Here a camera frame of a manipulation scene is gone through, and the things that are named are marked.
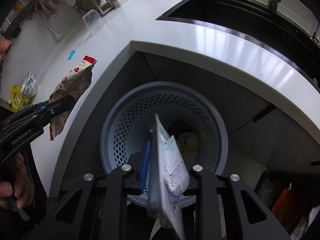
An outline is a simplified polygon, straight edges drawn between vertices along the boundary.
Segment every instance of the human hand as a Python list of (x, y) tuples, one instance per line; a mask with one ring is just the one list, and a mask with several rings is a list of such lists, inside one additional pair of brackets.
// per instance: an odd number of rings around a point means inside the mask
[(11, 209), (11, 203), (6, 200), (6, 197), (11, 197), (14, 193), (17, 198), (17, 207), (22, 209), (29, 206), (33, 202), (35, 190), (31, 185), (27, 176), (27, 168), (23, 164), (23, 157), (20, 153), (14, 157), (14, 166), (16, 168), (16, 179), (14, 182), (13, 190), (10, 182), (0, 182), (0, 206), (4, 209)]

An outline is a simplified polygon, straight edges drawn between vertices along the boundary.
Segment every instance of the crumpled wrapper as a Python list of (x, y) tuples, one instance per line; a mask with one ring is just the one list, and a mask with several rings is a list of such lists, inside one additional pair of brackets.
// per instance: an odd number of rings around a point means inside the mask
[[(67, 95), (71, 95), (75, 99), (75, 103), (87, 90), (91, 84), (92, 68), (97, 61), (85, 56), (83, 60), (61, 80), (60, 84), (52, 92), (49, 103), (54, 102)], [(72, 109), (63, 112), (51, 119), (50, 121), (50, 140), (62, 133), (63, 127), (71, 113)]]

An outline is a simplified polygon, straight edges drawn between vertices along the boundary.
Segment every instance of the white countertop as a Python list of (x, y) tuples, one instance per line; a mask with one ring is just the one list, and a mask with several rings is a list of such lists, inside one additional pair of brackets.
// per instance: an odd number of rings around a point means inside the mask
[(46, 101), (84, 55), (98, 61), (92, 84), (71, 112), (62, 134), (50, 141), (46, 127), (45, 133), (31, 143), (50, 196), (59, 192), (68, 160), (91, 112), (136, 50), (193, 64), (248, 88), (291, 116), (320, 144), (320, 95), (316, 89), (287, 63), (242, 38), (199, 25), (155, 20), (180, 1), (129, 1), (108, 13), (105, 27), (68, 61), (70, 51), (85, 35), (85, 25), (80, 22), (44, 63), (39, 74), (43, 83), (35, 102)]

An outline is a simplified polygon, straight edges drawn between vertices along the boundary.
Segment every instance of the metal bolt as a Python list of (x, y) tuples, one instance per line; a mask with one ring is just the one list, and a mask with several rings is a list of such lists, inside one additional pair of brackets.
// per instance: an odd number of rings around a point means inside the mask
[(121, 166), (121, 169), (123, 171), (129, 171), (129, 170), (131, 170), (131, 165), (130, 164), (124, 164), (124, 165)]
[(93, 175), (91, 173), (87, 173), (86, 175), (83, 176), (83, 179), (86, 181), (90, 181), (93, 179)]
[(192, 169), (193, 169), (194, 171), (202, 171), (202, 170), (203, 170), (203, 168), (202, 168), (201, 165), (195, 165), (195, 166), (192, 167)]
[(231, 179), (232, 181), (239, 181), (240, 177), (239, 177), (239, 175), (237, 175), (237, 174), (232, 174), (232, 175), (230, 176), (230, 179)]

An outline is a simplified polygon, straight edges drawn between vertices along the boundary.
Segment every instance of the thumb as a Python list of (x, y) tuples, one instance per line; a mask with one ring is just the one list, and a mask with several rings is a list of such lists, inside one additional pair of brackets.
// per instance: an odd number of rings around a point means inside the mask
[(0, 197), (12, 196), (11, 184), (7, 181), (0, 182)]

